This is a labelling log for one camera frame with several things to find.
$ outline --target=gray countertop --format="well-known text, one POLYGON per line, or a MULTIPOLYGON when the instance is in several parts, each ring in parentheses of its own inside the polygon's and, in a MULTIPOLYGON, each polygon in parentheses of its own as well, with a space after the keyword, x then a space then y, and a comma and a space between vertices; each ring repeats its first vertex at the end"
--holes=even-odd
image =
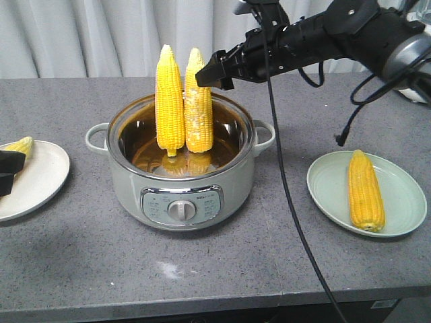
MULTIPOLYGON (((406 170, 430 204, 427 106, 391 92, 365 107, 345 147, 337 146, 333 136, 354 109, 349 95, 365 77, 330 74, 319 89, 297 75, 273 78, 292 198, 338 301, 430 295, 429 216, 406 236, 370 238, 328 219, 307 190, 306 173, 316 158, 360 148, 406 170)), ((243 81, 235 86, 222 94, 253 118, 271 122, 267 86, 243 81)), ((120 206, 108 160, 87 150, 84 135, 153 92, 154 78, 0 80, 1 143, 31 135, 60 145, 71 160, 65 185, 49 202, 0 223, 0 322, 81 322, 328 302, 288 211, 275 146, 256 159, 255 185, 245 204, 216 226, 160 231, 120 206)))

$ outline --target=white stain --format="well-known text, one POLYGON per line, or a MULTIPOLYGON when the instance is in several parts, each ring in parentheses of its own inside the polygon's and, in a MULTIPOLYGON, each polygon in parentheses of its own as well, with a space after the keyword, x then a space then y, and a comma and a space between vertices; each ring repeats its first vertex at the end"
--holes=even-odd
POLYGON ((163 274, 169 279, 182 279, 182 271, 178 271, 178 266, 175 264, 169 264, 167 262, 157 262, 160 269, 162 269, 163 274))

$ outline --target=pot rim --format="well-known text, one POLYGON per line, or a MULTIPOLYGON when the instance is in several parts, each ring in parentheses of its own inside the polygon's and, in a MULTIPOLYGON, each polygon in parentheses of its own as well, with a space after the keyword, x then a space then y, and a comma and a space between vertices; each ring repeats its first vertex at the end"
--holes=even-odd
POLYGON ((109 122, 108 129, 106 130, 106 147, 108 149, 109 154, 115 160, 118 165, 123 167, 124 169, 144 178, 150 178, 152 180, 161 180, 161 181, 169 181, 169 182, 188 182, 188 181, 196 181, 202 180, 206 178, 211 178, 218 174, 222 174, 231 170, 235 166, 241 163, 250 153, 253 148, 255 142, 255 127, 253 124, 253 120, 251 115, 238 103, 235 101, 226 98, 220 94, 211 93, 212 100, 221 103, 225 108, 233 110, 244 122, 244 143, 240 148, 240 151, 236 154, 234 158, 232 158, 227 164, 222 167, 198 176, 185 176, 180 178, 171 178, 165 177, 161 175, 157 175, 154 173, 146 172, 136 166, 134 166, 126 157, 121 153, 119 148, 119 131, 120 128, 124 125, 124 122, 127 121, 130 116, 133 116, 133 113, 139 111, 142 107, 137 108, 138 105, 143 102, 151 102, 154 101, 154 94, 149 96, 145 96, 142 98, 138 98, 131 103, 127 104, 112 120, 109 122))

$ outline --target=robotic arm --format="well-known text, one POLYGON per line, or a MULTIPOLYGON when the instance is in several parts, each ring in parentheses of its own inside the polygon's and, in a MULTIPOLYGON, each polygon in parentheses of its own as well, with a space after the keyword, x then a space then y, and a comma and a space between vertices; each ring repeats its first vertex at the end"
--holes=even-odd
POLYGON ((431 36, 425 25, 408 22, 406 13, 379 6, 376 0, 334 0, 326 11, 290 24, 279 0, 240 0, 235 14, 252 13, 261 25, 246 40, 226 52, 213 53, 196 75, 199 86, 232 89, 232 78, 261 83, 278 75, 327 59, 361 62, 385 83, 416 90, 431 104, 431 36))

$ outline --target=control knob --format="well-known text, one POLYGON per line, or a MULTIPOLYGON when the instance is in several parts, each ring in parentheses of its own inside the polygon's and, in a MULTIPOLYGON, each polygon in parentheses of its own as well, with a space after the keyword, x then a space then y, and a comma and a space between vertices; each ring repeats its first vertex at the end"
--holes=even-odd
POLYGON ((196 206, 187 200, 173 201, 168 206, 168 214, 174 220, 186 221, 195 216, 196 206))

